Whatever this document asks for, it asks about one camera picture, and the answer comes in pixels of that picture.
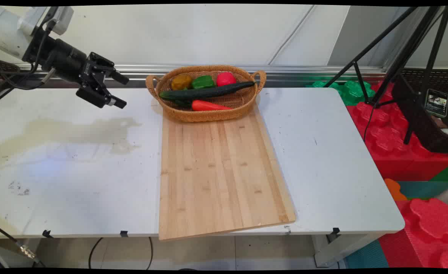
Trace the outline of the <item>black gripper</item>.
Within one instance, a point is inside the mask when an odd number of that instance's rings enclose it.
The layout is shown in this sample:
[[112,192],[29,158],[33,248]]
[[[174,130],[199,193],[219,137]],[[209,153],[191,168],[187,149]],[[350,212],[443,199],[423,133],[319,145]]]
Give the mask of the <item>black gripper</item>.
[[[38,86],[42,86],[56,75],[70,83],[77,83],[80,88],[76,95],[90,104],[103,108],[116,106],[123,109],[127,102],[112,95],[104,84],[104,78],[109,77],[118,83],[126,85],[129,78],[122,75],[109,59],[91,52],[88,57],[85,53],[74,48],[61,39],[50,38],[51,29],[36,29],[31,42],[28,43],[23,61],[38,65],[47,71]],[[85,71],[89,68],[92,74],[104,76],[91,76]]]

